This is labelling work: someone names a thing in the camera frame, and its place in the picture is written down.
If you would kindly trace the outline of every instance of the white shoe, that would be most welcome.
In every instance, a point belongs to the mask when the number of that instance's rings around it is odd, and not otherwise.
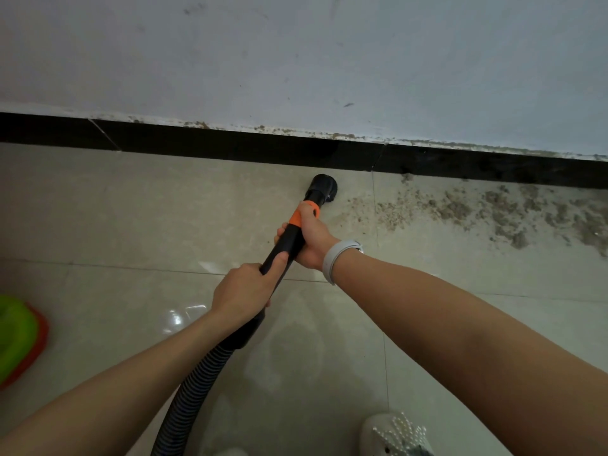
[[[247,456],[247,453],[241,448],[228,448],[214,456]]]
[[[374,415],[365,420],[359,437],[361,456],[432,456],[426,429],[403,413]]]

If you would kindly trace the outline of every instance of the hand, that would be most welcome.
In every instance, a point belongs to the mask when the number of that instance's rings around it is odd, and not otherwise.
[[[308,203],[300,203],[298,211],[302,218],[302,235],[304,235],[306,245],[295,261],[308,269],[323,270],[325,255],[340,240],[331,235],[327,226],[314,217],[313,208]],[[277,229],[277,236],[274,238],[275,244],[285,232],[285,227],[287,227],[287,222]]]
[[[243,264],[231,269],[213,292],[211,312],[222,314],[235,329],[250,321],[270,304],[270,296],[283,275],[288,257],[287,252],[277,254],[266,275],[260,273],[261,264]]]

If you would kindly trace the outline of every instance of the wall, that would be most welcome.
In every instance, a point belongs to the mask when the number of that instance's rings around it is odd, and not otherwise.
[[[2,111],[608,155],[608,0],[1,0],[0,13]]]

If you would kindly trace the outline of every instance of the glossy floor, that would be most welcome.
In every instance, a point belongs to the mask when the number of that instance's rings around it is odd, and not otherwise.
[[[0,292],[51,327],[46,351],[0,394],[0,434],[204,313],[229,268],[266,257],[318,172],[0,145]],[[605,191],[325,172],[339,184],[322,211],[337,236],[475,292],[608,370]],[[165,409],[131,454],[149,453]],[[188,452],[355,454],[359,424],[387,409],[426,426],[438,455],[508,454],[351,299],[294,265]]]

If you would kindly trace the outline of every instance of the white watch strap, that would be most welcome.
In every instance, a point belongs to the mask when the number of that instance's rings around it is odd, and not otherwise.
[[[363,252],[363,247],[358,241],[342,240],[333,245],[325,255],[325,258],[323,259],[323,276],[331,284],[336,284],[334,283],[334,279],[331,277],[331,271],[334,268],[334,263],[336,262],[336,259],[338,259],[338,256],[349,248],[357,248],[359,251]]]

